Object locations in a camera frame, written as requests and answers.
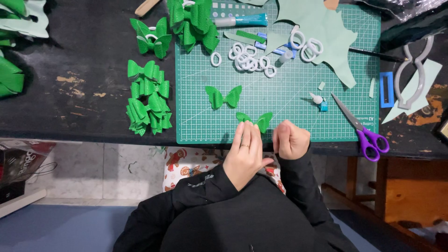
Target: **black sleeve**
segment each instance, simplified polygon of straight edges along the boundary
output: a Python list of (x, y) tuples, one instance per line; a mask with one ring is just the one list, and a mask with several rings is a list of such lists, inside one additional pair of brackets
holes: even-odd
[(138, 204), (116, 240), (113, 251), (158, 251), (168, 226), (185, 209), (228, 200), (237, 194), (222, 165), (181, 179), (171, 191)]
[(325, 206), (311, 164), (311, 151), (296, 160), (278, 156), (280, 177), (286, 196), (300, 208), (316, 231), (317, 251), (358, 251), (334, 223)]

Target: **black table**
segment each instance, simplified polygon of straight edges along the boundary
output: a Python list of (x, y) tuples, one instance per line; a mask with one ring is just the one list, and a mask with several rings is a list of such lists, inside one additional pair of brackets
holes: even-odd
[[(171, 117), (173, 128), (162, 134), (147, 132), (143, 137), (128, 130), (125, 114), (130, 98), (127, 79), (129, 59), (139, 65), (155, 60), (165, 79), (170, 81), (171, 110), (175, 104), (174, 39), (164, 60), (152, 53), (141, 55), (129, 18), (143, 0), (48, 0), (46, 11), (50, 20), (50, 39), (24, 39), (5, 57), (26, 74), (24, 92), (0, 100), (0, 137), (129, 143), (175, 146), (176, 115)], [(167, 16), (166, 2), (158, 3), (145, 17), (154, 25)], [(430, 59), (448, 64), (448, 35), (437, 35)], [(418, 55), (424, 42), (411, 47)], [(403, 55), (401, 50), (396, 55)], [(381, 71), (395, 71), (398, 63), (381, 62)], [(402, 74), (403, 86), (415, 71), (407, 67)], [(436, 87), (430, 90), (430, 108), (407, 118), (381, 125), (379, 132), (389, 137), (389, 156), (447, 158), (448, 147), (436, 137), (440, 120), (447, 118), (448, 73), (445, 68), (437, 76)], [(380, 110), (385, 118), (389, 109)], [(229, 148), (229, 145), (198, 145), (201, 148)], [(265, 150), (272, 150), (266, 144)], [(316, 154), (355, 156), (357, 142), (312, 143)]]

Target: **marble floor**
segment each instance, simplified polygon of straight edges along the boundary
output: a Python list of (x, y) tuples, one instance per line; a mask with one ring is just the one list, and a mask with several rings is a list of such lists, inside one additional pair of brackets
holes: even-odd
[[(47, 197), (35, 204), (134, 206), (162, 192), (164, 155), (155, 146), (112, 143), (58, 143), (44, 164), (57, 163), (49, 173), (30, 178), (26, 190), (46, 188)], [(318, 184), (344, 191), (346, 157), (313, 155)], [(376, 166), (359, 159), (358, 194), (370, 194)], [(53, 168), (43, 167), (40, 172)], [(324, 195), (331, 209), (345, 208)]]

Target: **plastic bag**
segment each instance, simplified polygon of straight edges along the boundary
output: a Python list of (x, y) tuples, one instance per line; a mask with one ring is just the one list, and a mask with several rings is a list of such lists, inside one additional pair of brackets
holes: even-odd
[(368, 5), (387, 9), (401, 22), (416, 17), (425, 11), (439, 7), (447, 0), (358, 0)]

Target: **green cutting mat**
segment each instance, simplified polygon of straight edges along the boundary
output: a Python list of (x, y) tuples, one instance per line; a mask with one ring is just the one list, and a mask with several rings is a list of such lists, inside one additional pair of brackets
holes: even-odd
[[(381, 26), (378, 13), (345, 4), (340, 4), (338, 11), (342, 11), (345, 27), (358, 33), (352, 46), (376, 50)], [(273, 24), (277, 17), (277, 5), (273, 0), (262, 8), (232, 0), (213, 1), (212, 18), (263, 12), (268, 13), (268, 27), (218, 28), (221, 42), (215, 52), (222, 56), (219, 67), (210, 64), (210, 56), (203, 46), (197, 44), (190, 54), (186, 54), (177, 41), (177, 142), (231, 143), (238, 124), (236, 112), (243, 112), (253, 120), (266, 112), (273, 112), (269, 129), (262, 136), (264, 142), (271, 142), (272, 129), (285, 119), (311, 132), (313, 142), (357, 141), (354, 128), (331, 97), (331, 92), (344, 102), (367, 129), (378, 132), (378, 81), (375, 97), (369, 98), (370, 81), (373, 77), (378, 80), (379, 76), (379, 59), (376, 57), (349, 52), (349, 65), (357, 82), (352, 89), (346, 88), (327, 65), (305, 63), (299, 57), (278, 67), (277, 75), (271, 79), (263, 72), (236, 71), (233, 61), (227, 57), (235, 41), (224, 38), (223, 31), (236, 33), (237, 30), (244, 30), (256, 34), (258, 31), (266, 33), (270, 29), (278, 34), (289, 34), (293, 26), (283, 22)], [(263, 51), (259, 50), (256, 58), (262, 54)], [(274, 64), (280, 56), (271, 53), (268, 57)], [(317, 89), (321, 81), (326, 83), (323, 91)], [(206, 85), (216, 87), (223, 95), (235, 86), (242, 85), (238, 107), (229, 109), (224, 104), (220, 109), (213, 110), (205, 93)], [(328, 112), (319, 112), (318, 107), (311, 103), (309, 92), (321, 95), (328, 101)]]

